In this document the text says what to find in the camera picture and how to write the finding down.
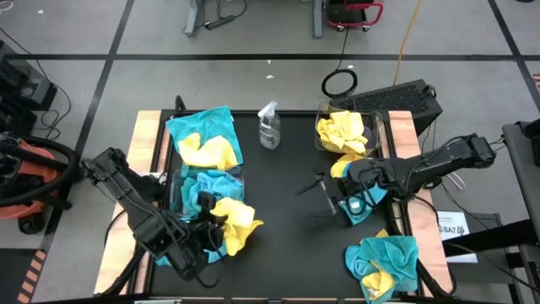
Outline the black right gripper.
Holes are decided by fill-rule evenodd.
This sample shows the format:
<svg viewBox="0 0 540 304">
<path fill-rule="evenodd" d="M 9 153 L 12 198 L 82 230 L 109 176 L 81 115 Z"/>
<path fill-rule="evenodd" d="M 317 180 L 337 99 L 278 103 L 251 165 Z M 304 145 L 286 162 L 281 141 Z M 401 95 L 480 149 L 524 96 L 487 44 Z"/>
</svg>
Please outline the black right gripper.
<svg viewBox="0 0 540 304">
<path fill-rule="evenodd" d="M 377 186 L 381 170 L 376 167 L 374 160 L 358 160 L 348 167 L 347 174 L 341 177 L 338 188 L 343 195 L 343 204 L 350 214 L 362 214 L 368 207 L 374 208 L 379 199 L 375 198 L 372 189 Z M 309 185 L 302 187 L 295 195 L 301 195 L 321 184 L 332 216 L 337 214 L 335 203 L 332 200 L 329 188 L 324 181 L 325 173 L 316 173 L 315 180 Z"/>
</svg>

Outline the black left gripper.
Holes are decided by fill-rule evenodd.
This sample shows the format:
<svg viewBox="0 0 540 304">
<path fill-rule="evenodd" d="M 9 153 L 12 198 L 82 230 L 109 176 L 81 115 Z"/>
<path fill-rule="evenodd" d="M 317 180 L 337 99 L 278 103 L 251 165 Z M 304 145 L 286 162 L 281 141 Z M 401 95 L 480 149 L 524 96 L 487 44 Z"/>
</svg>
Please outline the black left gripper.
<svg viewBox="0 0 540 304">
<path fill-rule="evenodd" d="M 210 211 L 216 206 L 216 197 L 211 193 L 199 192 L 197 204 L 202 212 L 206 209 Z M 189 226 L 203 249 L 217 252 L 224 242 L 223 226 L 225 221 L 225 216 L 200 213 L 197 218 L 189 221 Z"/>
</svg>

